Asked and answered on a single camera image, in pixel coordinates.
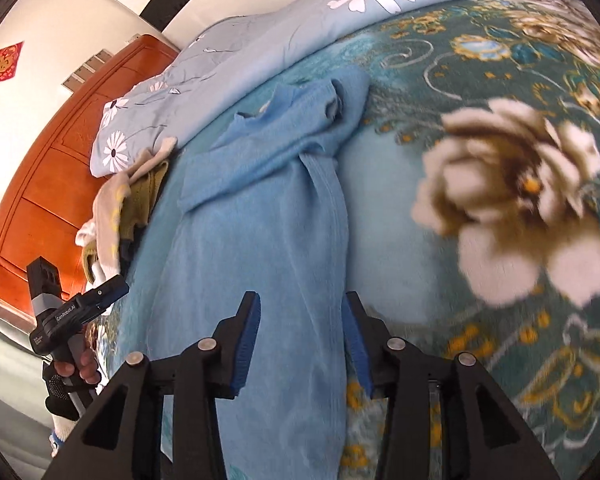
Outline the person left hand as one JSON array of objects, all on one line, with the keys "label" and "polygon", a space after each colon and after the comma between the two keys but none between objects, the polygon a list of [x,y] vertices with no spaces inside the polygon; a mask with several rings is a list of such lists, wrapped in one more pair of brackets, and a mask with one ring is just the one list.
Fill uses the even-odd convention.
[{"label": "person left hand", "polygon": [[97,386],[102,379],[100,376],[96,354],[91,348],[86,348],[79,358],[74,358],[74,363],[54,362],[56,373],[60,377],[71,377],[78,372],[87,385]]}]

